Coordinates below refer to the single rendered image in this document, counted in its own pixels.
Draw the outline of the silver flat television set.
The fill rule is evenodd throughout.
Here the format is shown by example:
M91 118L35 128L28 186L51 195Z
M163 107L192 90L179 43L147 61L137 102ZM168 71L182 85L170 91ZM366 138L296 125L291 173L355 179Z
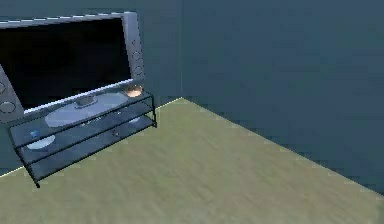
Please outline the silver flat television set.
M135 12L0 22L0 122L61 127L114 109L145 79Z

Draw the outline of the white plate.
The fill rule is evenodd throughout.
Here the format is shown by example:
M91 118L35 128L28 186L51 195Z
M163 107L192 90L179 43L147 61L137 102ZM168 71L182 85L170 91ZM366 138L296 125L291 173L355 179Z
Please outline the white plate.
M36 142L27 145L27 148L30 150L39 150L47 147L55 141L55 136L51 135Z

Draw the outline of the black glass television stand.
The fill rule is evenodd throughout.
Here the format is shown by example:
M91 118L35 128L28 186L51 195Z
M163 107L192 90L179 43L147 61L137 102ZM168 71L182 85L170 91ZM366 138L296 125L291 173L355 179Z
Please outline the black glass television stand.
M154 96L143 91L96 95L87 106L70 103L27 116L7 128L12 147L34 183L73 165L114 143L157 125ZM54 135L45 148L28 144Z

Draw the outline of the small orange round object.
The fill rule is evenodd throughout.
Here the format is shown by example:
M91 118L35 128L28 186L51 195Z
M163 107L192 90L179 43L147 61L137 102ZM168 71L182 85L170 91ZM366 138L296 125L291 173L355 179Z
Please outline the small orange round object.
M131 98L140 96L142 92L143 92L143 87L138 85L130 86L125 91L126 95Z

